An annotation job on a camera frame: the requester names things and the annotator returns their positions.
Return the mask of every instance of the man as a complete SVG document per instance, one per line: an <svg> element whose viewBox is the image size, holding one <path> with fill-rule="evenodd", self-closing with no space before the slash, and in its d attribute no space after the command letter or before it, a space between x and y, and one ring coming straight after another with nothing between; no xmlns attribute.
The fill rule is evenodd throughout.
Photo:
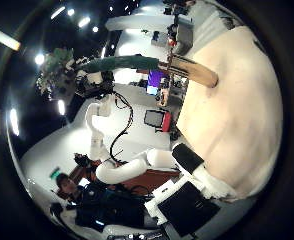
<svg viewBox="0 0 294 240"><path fill-rule="evenodd" d="M59 189L68 194L68 200L74 203L79 203L81 200L81 192L83 187L76 185L72 179L65 173L60 173L56 178L56 184Z"/></svg>
<svg viewBox="0 0 294 240"><path fill-rule="evenodd" d="M127 192L108 189L108 185L98 180L85 187L77 186L67 174L61 173L56 178L57 186L70 200L77 203L67 209L76 209L75 223L102 231L105 225L119 224L135 228L155 228L156 223L146 218L144 200Z"/></svg>

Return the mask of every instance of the ceiling light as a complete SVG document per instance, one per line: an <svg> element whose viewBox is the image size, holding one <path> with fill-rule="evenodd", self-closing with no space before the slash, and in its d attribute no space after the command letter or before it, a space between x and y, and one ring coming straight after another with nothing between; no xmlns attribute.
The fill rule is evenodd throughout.
<svg viewBox="0 0 294 240"><path fill-rule="evenodd" d="M58 111L60 115L65 115L65 102L63 100L58 100Z"/></svg>
<svg viewBox="0 0 294 240"><path fill-rule="evenodd" d="M44 63L44 61L45 61L45 56L44 56L44 54L37 54L37 56L35 57L35 63L37 64L37 65L42 65L43 63Z"/></svg>
<svg viewBox="0 0 294 240"><path fill-rule="evenodd" d="M105 57L105 52L106 52L106 47L104 47L103 50L101 51L100 58L104 58Z"/></svg>
<svg viewBox="0 0 294 240"><path fill-rule="evenodd" d="M19 135L18 117L17 117L17 111L15 108L10 110L9 119L10 119L11 127L12 127L14 134L16 136L18 136Z"/></svg>
<svg viewBox="0 0 294 240"><path fill-rule="evenodd" d="M65 10L65 7L61 7L61 8L59 8L59 9L57 9L57 10L51 15L50 19L54 19L55 17L57 17L57 15L58 15L59 13L61 13L61 12L64 11L64 10Z"/></svg>
<svg viewBox="0 0 294 240"><path fill-rule="evenodd" d="M78 23L78 26L80 28L84 27L85 25L87 25L90 22L90 18L89 17L85 17L83 19L81 19Z"/></svg>
<svg viewBox="0 0 294 240"><path fill-rule="evenodd" d="M7 47L10 47L13 50L18 51L20 48L20 42L16 41L15 39L11 38L7 34L0 31L0 42Z"/></svg>
<svg viewBox="0 0 294 240"><path fill-rule="evenodd" d="M98 32L98 27L93 27L93 32Z"/></svg>
<svg viewBox="0 0 294 240"><path fill-rule="evenodd" d="M75 13L75 10L74 10L74 9L69 9L68 12L67 12L67 14L68 14L69 16L74 15L74 13Z"/></svg>

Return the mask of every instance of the cable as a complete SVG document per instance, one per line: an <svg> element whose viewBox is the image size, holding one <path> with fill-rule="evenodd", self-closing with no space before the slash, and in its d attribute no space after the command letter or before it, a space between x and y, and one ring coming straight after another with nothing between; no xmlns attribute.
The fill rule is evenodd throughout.
<svg viewBox="0 0 294 240"><path fill-rule="evenodd" d="M110 145L110 156L111 158L117 162L117 163L120 163L120 164L124 164L124 163L128 163L127 161L122 161L122 160L119 160L119 159L116 159L115 156L113 155L113 147L115 145L115 143L117 142L117 140L122 136L122 135L125 135L127 134L127 130L131 127L132 123L133 123L133 117L134 117L134 111L133 111L133 108L132 106L130 105L130 103L127 101L127 99L121 95L120 93L117 93L115 91L113 91L113 94L115 94L115 96L123 103L125 104L124 107L119 107L116 103L116 99L115 99L115 103L116 103L116 106L119 108L119 109L124 109L124 108L129 108L129 111L130 111L130 114L129 114L129 118L128 118L128 122L127 122L127 125L126 127L124 128L124 130L122 130L117 136L116 138L114 139L114 141L112 142L112 144Z"/></svg>

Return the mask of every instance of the green object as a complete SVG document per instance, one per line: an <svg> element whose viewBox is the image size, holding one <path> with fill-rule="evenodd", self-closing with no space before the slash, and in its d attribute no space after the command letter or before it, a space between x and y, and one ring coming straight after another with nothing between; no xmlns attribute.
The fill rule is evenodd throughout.
<svg viewBox="0 0 294 240"><path fill-rule="evenodd" d="M59 67L65 67L66 63L73 59L74 50L63 48L55 48L53 53L45 56L45 61L42 66L44 73L54 72Z"/></svg>
<svg viewBox="0 0 294 240"><path fill-rule="evenodd" d="M79 70L89 73L112 71L116 68L133 68L144 70L158 69L159 60L157 58L143 57L138 55L106 57L93 59L90 62L79 66Z"/></svg>
<svg viewBox="0 0 294 240"><path fill-rule="evenodd" d="M37 79L36 85L43 94L50 91L52 86L57 84L57 73L66 66L66 63L73 59L74 50L55 48L54 52L46 54L45 61L41 66L41 77Z"/></svg>
<svg viewBox="0 0 294 240"><path fill-rule="evenodd" d="M56 167L49 175L49 178L51 180L55 180L57 178L57 176L60 174L60 168Z"/></svg>

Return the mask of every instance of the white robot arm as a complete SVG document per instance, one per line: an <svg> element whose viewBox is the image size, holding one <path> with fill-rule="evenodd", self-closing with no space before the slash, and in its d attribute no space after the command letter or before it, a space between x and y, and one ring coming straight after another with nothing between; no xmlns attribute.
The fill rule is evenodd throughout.
<svg viewBox="0 0 294 240"><path fill-rule="evenodd" d="M97 178L106 184L117 184L143 174L148 167L174 168L175 159L171 156L171 152L158 149L141 152L134 156L133 160L116 167L114 161L110 159L110 154L103 142L104 134L95 128L92 122L94 115L110 116L111 98L112 96L107 95L100 102L90 104L85 115L87 127L91 131L89 158L102 162L96 169Z"/></svg>
<svg viewBox="0 0 294 240"><path fill-rule="evenodd" d="M91 131L91 144L89 158L93 160L105 161L110 157L108 150L103 142L104 134L94 127L92 117L104 116L108 117L111 112L110 101L111 96L105 96L101 102L91 103L86 111L85 120L87 127Z"/></svg>

